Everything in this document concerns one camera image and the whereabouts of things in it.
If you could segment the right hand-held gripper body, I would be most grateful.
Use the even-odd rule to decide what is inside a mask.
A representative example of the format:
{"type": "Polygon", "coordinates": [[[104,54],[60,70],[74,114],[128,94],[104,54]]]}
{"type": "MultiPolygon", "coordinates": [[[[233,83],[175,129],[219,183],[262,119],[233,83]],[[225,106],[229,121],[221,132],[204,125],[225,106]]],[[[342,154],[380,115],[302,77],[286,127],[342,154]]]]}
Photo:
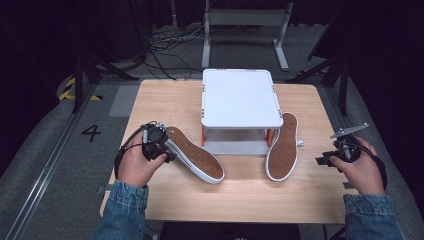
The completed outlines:
{"type": "Polygon", "coordinates": [[[334,140],[336,147],[336,156],[345,162],[352,163],[356,161],[361,154],[360,143],[355,136],[355,132],[368,127],[367,123],[349,128],[340,128],[330,136],[334,140]]]}

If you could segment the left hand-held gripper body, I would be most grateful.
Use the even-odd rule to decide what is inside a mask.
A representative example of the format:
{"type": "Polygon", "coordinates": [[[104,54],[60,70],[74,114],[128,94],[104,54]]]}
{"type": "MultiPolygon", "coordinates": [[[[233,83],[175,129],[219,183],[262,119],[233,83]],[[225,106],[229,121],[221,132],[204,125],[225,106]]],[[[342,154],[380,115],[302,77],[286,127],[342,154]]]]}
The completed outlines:
{"type": "Polygon", "coordinates": [[[141,130],[143,155],[147,160],[154,160],[162,154],[173,153],[167,146],[169,129],[162,122],[142,125],[141,130]]]}

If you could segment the black canvas sneaker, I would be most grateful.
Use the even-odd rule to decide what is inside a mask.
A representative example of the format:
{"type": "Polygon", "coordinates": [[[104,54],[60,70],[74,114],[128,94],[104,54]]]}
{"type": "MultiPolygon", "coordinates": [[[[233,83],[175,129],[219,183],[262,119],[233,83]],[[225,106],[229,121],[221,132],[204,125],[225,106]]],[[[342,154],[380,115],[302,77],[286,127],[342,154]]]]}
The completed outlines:
{"type": "Polygon", "coordinates": [[[290,112],[282,114],[283,124],[274,135],[266,155],[265,170],[268,178],[275,182],[286,180],[297,163],[298,119],[290,112]]]}
{"type": "Polygon", "coordinates": [[[218,159],[195,145],[182,130],[170,126],[167,135],[169,149],[196,176],[210,184],[218,184],[224,179],[225,172],[218,159]]]}

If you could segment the white shoe rack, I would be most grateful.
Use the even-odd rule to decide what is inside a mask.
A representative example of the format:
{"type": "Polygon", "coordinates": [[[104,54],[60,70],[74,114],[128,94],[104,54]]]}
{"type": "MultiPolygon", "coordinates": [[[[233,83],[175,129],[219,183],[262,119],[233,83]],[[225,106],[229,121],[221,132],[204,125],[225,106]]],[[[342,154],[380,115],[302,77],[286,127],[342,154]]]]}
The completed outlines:
{"type": "Polygon", "coordinates": [[[202,145],[217,155],[264,155],[283,125],[267,70],[206,69],[202,81],[202,145]]]}

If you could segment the person's right hand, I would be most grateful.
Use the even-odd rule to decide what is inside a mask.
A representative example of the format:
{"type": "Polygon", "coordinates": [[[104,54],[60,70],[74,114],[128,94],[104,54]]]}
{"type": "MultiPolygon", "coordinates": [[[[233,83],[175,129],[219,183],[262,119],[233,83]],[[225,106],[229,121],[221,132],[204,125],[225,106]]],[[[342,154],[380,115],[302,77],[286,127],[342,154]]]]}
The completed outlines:
{"type": "Polygon", "coordinates": [[[331,157],[330,161],[345,174],[347,180],[360,194],[385,194],[380,171],[367,152],[362,151],[360,157],[353,163],[347,163],[335,156],[331,157]]]}

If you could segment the person's left hand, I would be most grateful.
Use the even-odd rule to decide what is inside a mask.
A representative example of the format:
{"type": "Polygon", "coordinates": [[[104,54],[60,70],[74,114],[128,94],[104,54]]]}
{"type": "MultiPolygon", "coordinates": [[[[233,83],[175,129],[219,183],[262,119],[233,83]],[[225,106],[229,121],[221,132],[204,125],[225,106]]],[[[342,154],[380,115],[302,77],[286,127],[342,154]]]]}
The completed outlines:
{"type": "Polygon", "coordinates": [[[134,187],[144,187],[148,184],[155,171],[165,162],[166,154],[154,160],[147,160],[142,151],[143,133],[140,132],[129,142],[121,160],[117,179],[134,187]]]}

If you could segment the black tripod stand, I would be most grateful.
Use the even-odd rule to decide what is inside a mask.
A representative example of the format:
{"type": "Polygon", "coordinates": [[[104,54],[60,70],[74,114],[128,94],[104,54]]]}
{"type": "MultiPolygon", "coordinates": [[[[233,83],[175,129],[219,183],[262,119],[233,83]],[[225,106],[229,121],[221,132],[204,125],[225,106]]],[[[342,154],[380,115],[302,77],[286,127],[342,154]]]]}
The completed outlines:
{"type": "Polygon", "coordinates": [[[303,73],[299,73],[295,78],[287,80],[287,83],[300,83],[301,81],[306,80],[319,71],[326,69],[321,83],[325,87],[332,87],[337,80],[340,80],[338,106],[341,113],[346,116],[346,98],[349,77],[348,67],[348,58],[346,56],[332,57],[316,65],[315,67],[304,71],[303,73]]]}
{"type": "Polygon", "coordinates": [[[96,65],[99,64],[106,70],[111,71],[113,74],[119,76],[124,80],[136,80],[133,77],[112,64],[102,60],[100,57],[87,53],[86,51],[80,51],[75,61],[75,103],[73,112],[77,113],[82,107],[85,99],[88,99],[86,91],[84,90],[84,78],[87,78],[89,86],[93,84],[99,84],[101,81],[101,75],[96,65]]]}

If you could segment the yellow black floor tape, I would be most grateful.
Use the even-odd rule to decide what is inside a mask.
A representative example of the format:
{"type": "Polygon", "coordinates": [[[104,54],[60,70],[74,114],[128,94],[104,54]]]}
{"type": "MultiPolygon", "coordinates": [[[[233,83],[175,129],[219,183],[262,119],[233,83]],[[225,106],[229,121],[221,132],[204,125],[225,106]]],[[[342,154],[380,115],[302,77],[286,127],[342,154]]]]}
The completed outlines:
{"type": "MultiPolygon", "coordinates": [[[[76,96],[70,93],[72,87],[75,85],[75,82],[76,82],[75,77],[71,77],[69,79],[62,93],[59,95],[60,100],[75,100],[76,99],[76,96]]],[[[103,97],[100,95],[92,95],[90,98],[91,101],[101,101],[102,99],[103,97]]]]}

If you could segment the grey metal stand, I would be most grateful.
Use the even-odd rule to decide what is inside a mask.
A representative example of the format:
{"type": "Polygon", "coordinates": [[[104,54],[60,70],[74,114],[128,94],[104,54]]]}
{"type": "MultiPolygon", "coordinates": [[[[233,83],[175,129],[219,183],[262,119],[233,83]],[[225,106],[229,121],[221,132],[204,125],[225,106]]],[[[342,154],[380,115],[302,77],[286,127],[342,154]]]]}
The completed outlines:
{"type": "Polygon", "coordinates": [[[249,25],[249,26],[279,26],[279,36],[272,41],[277,60],[282,71],[288,71],[289,66],[283,50],[283,40],[292,13],[293,3],[288,2],[284,10],[253,10],[253,9],[214,9],[210,0],[205,0],[203,18],[204,43],[201,67],[206,69],[210,63],[212,25],[249,25]]]}

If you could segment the metal floor rail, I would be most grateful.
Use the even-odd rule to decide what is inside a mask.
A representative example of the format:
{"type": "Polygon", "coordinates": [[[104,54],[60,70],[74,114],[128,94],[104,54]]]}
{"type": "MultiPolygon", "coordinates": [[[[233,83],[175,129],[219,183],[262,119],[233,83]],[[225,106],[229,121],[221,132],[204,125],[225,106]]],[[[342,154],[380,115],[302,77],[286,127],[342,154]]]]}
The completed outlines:
{"type": "Polygon", "coordinates": [[[38,207],[97,86],[89,84],[83,102],[62,100],[33,128],[0,177],[0,240],[19,240],[38,207]]]}

